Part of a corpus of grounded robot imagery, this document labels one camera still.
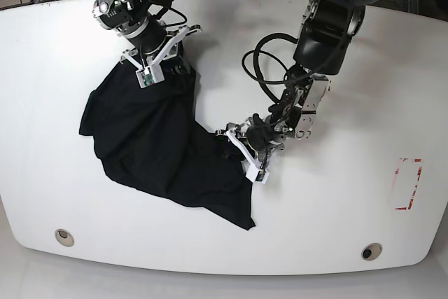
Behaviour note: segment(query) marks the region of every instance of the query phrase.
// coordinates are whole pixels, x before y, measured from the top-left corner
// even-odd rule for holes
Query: white tabletop
[[[205,128],[267,115],[270,101],[241,57],[270,33],[297,36],[306,2],[176,1],[204,29],[186,50],[200,74],[196,116]],[[19,243],[103,263],[219,274],[349,272],[426,256],[448,200],[447,23],[367,9],[312,138],[288,141],[267,185],[254,185],[257,226],[247,232],[104,175],[78,127],[89,93],[129,44],[99,26],[92,3],[0,13],[0,195]],[[266,48],[288,65],[293,49]],[[271,79],[281,75],[274,62],[262,65]],[[397,210],[407,208],[419,166],[412,208]],[[404,175],[395,179],[398,167]],[[56,241],[58,228],[74,236],[73,247]],[[381,256],[363,260],[375,242]]]

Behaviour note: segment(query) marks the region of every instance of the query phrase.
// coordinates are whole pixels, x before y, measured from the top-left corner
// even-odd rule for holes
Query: circular hole
[[[75,239],[73,236],[64,229],[58,229],[55,232],[56,240],[63,246],[73,246],[75,244]]]
[[[378,258],[382,251],[383,247],[380,243],[369,244],[361,252],[361,257],[363,260],[375,260]]]

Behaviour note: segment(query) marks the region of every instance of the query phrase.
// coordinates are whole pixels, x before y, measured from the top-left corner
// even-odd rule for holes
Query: metal grommet
[[[368,261],[375,260],[378,258],[382,251],[383,247],[380,243],[369,244],[361,252],[361,258]]]
[[[73,246],[75,239],[71,236],[70,232],[64,229],[58,229],[55,231],[56,240],[63,246]]]

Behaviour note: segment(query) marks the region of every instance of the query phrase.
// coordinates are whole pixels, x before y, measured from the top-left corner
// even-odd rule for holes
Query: black fabric
[[[194,121],[195,72],[173,74],[167,63],[163,70],[165,81],[141,89],[134,66],[117,64],[90,94],[79,133],[94,137],[110,179],[252,228],[241,153]]]

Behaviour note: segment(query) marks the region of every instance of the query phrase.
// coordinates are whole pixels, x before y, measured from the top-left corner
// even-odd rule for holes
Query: white table
[[[351,272],[425,258],[448,201],[446,22],[368,8],[319,106],[312,138],[288,141],[267,185],[254,186],[257,226],[246,232],[104,175],[92,139],[79,136],[78,127],[89,93],[129,44],[98,25],[92,2],[0,13],[0,195],[21,245],[216,274]],[[204,29],[186,48],[201,76],[196,115],[205,128],[266,116],[270,101],[242,71],[241,57],[267,34],[297,35],[306,2],[176,1]],[[291,44],[267,50],[292,64]],[[262,65],[271,79],[281,76],[275,62]],[[412,208],[396,210],[407,207],[419,165]],[[56,241],[59,228],[74,236],[72,247]],[[361,251],[374,242],[383,246],[381,256],[363,260]]]

